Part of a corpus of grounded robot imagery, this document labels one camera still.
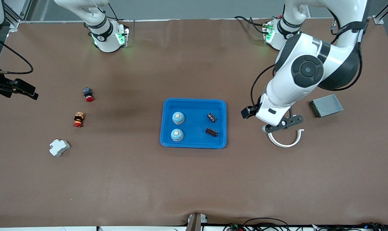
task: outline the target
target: round blue object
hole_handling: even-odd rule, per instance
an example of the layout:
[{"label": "round blue object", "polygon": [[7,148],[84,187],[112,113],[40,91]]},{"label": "round blue object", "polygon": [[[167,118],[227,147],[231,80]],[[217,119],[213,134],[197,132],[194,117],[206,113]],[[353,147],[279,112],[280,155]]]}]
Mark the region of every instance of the round blue object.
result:
[{"label": "round blue object", "polygon": [[182,114],[181,112],[177,111],[173,114],[173,122],[175,124],[182,124],[184,122],[184,114]]},{"label": "round blue object", "polygon": [[180,141],[182,140],[183,137],[184,137],[184,133],[182,132],[181,129],[174,129],[171,132],[171,139],[173,139],[174,141]]}]

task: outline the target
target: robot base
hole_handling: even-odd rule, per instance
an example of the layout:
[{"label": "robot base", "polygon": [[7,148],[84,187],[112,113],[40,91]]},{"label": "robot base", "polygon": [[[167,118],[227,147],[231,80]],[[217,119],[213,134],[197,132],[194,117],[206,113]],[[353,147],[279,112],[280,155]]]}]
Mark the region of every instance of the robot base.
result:
[{"label": "robot base", "polygon": [[278,31],[278,22],[280,19],[274,19],[270,22],[264,23],[263,32],[267,32],[267,35],[264,35],[265,44],[269,44],[272,48],[276,50],[281,50],[285,42],[291,38],[293,35],[289,34],[289,38],[285,39],[284,36]]},{"label": "robot base", "polygon": [[109,20],[113,25],[112,33],[107,37],[106,41],[99,41],[98,38],[94,38],[94,45],[98,47],[103,52],[114,52],[121,47],[127,47],[128,45],[128,33],[129,29],[124,27],[124,25],[118,23],[114,20]]}]

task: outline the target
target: wire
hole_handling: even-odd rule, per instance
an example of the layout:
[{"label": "wire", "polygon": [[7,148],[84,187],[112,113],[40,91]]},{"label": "wire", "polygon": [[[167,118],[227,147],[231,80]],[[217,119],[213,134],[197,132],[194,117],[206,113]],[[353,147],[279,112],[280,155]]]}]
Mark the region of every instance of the wire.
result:
[{"label": "wire", "polygon": [[357,49],[358,49],[358,57],[359,57],[359,70],[358,70],[358,75],[357,77],[355,78],[355,80],[348,86],[344,87],[344,88],[338,88],[338,89],[333,89],[331,91],[342,91],[342,90],[346,90],[350,87],[352,87],[359,79],[359,77],[361,76],[361,73],[362,73],[362,51],[361,51],[361,43],[358,42],[357,43]]},{"label": "wire", "polygon": [[[271,69],[271,68],[274,67],[274,66],[275,66],[275,64],[273,64],[273,65],[267,67],[265,70],[263,70],[263,72],[261,72],[261,73],[257,76],[257,78],[255,79],[254,83],[252,84],[250,95],[251,95],[251,103],[252,103],[252,106],[253,106],[253,107],[255,107],[255,103],[254,103],[254,97],[252,96],[252,92],[253,92],[253,90],[254,90],[255,84],[257,83],[258,79],[259,79],[259,78],[260,78],[267,70]],[[250,222],[250,221],[253,221],[253,220],[257,220],[257,219],[268,219],[268,218],[253,218],[253,219],[250,219],[250,220],[246,221],[246,222],[244,223],[243,226],[245,226],[245,224],[246,224],[247,222]]]},{"label": "wire", "polygon": [[[267,69],[265,69],[264,71],[270,69],[271,67],[273,67],[274,65],[271,65],[270,67],[268,67]],[[280,220],[280,219],[276,219],[276,218],[252,218],[252,219],[249,219],[247,220],[246,222],[244,222],[243,226],[245,226],[245,224],[247,224],[248,222],[251,222],[251,221],[254,221],[254,220],[274,220],[274,221],[279,221],[279,222],[282,222],[286,225],[287,227],[287,230],[289,231],[290,229],[290,226],[288,225],[287,222],[283,221],[283,220]]]},{"label": "wire", "polygon": [[388,4],[377,14],[377,16],[375,16],[376,18],[378,18],[378,16],[388,7]]},{"label": "wire", "polygon": [[113,10],[113,7],[110,5],[110,3],[109,3],[109,6],[110,6],[110,9],[112,9],[115,19],[118,20],[116,12]]},{"label": "wire", "polygon": [[338,40],[338,36],[335,36],[335,38],[333,39],[333,41],[331,42],[331,44],[334,44],[335,41],[337,41],[337,40]]},{"label": "wire", "polygon": [[228,228],[228,227],[230,227],[230,225],[231,225],[231,224],[226,225],[226,226],[222,229],[222,231],[225,231],[225,229]]},{"label": "wire", "polygon": [[100,7],[97,7],[97,9],[100,10],[100,12],[102,12],[102,13],[106,13],[106,11],[105,10],[101,10]]},{"label": "wire", "polygon": [[259,30],[259,29],[257,28],[257,25],[254,23],[254,21],[252,20],[251,17],[249,18],[249,20],[251,21],[252,25],[254,26],[254,28],[255,28],[258,32],[260,32],[261,34],[264,34],[264,35],[267,35],[267,34],[268,34],[268,32],[263,32],[262,30]]},{"label": "wire", "polygon": [[[252,22],[251,22],[250,20],[244,18],[243,16],[235,16],[234,19],[243,19],[244,21],[246,21],[246,22],[252,24]],[[262,24],[259,24],[259,23],[255,23],[255,25],[257,25],[257,26],[263,26]]]},{"label": "wire", "polygon": [[254,26],[254,28],[255,28],[258,32],[260,32],[261,34],[264,34],[264,35],[267,35],[267,34],[268,34],[267,32],[263,32],[262,30],[259,30],[259,29],[257,28],[257,26],[261,26],[261,27],[262,27],[263,25],[262,25],[262,24],[259,24],[259,23],[255,23],[254,20],[252,20],[252,17],[250,17],[249,20],[248,20],[248,19],[244,18],[243,16],[236,16],[236,17],[234,17],[234,19],[244,19],[246,22],[251,23],[251,24]]},{"label": "wire", "polygon": [[31,63],[29,63],[27,61],[27,59],[25,59],[23,56],[21,56],[19,53],[17,53],[16,51],[14,51],[12,48],[10,48],[8,45],[6,45],[3,41],[0,41],[0,44],[3,45],[4,47],[8,48],[11,52],[13,52],[14,54],[16,54],[18,57],[20,57],[21,59],[23,59],[29,66],[30,66],[30,71],[28,72],[8,72],[8,71],[0,71],[0,73],[2,74],[29,74],[31,72],[33,72],[33,66],[31,65]]}]

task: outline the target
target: brown paper mat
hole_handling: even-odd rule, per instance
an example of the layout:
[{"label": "brown paper mat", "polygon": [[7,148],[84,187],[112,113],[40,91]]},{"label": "brown paper mat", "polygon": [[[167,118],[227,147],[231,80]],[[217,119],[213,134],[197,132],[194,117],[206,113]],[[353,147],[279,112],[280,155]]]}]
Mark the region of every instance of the brown paper mat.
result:
[{"label": "brown paper mat", "polygon": [[[330,19],[303,29],[332,40]],[[137,22],[129,48],[96,49],[81,23],[20,24],[7,44],[34,66],[22,78],[39,99],[0,96],[0,227],[181,225],[192,212],[209,222],[269,216],[290,224],[388,223],[388,38],[370,23],[358,83],[336,93],[344,111],[275,133],[243,120],[257,75],[277,52],[252,25],[234,20]],[[0,67],[27,66],[3,50]],[[256,97],[270,80],[264,75]],[[94,90],[87,103],[82,88]],[[222,150],[165,148],[159,142],[167,98],[219,98],[228,106]],[[83,128],[73,127],[77,111]],[[72,146],[49,153],[54,139]]]}]

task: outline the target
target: blue tray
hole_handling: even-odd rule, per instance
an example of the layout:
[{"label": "blue tray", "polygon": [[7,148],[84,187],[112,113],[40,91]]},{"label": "blue tray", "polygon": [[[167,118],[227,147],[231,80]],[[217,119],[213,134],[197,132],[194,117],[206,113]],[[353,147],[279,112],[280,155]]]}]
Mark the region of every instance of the blue tray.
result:
[{"label": "blue tray", "polygon": [[[175,112],[185,116],[182,124],[175,124]],[[216,116],[211,122],[207,115]],[[207,128],[218,132],[217,137],[205,133]],[[181,141],[171,139],[172,130],[179,128],[184,133]],[[164,102],[160,142],[166,147],[176,148],[214,148],[220,149],[227,144],[227,105],[220,99],[168,98]]]}]

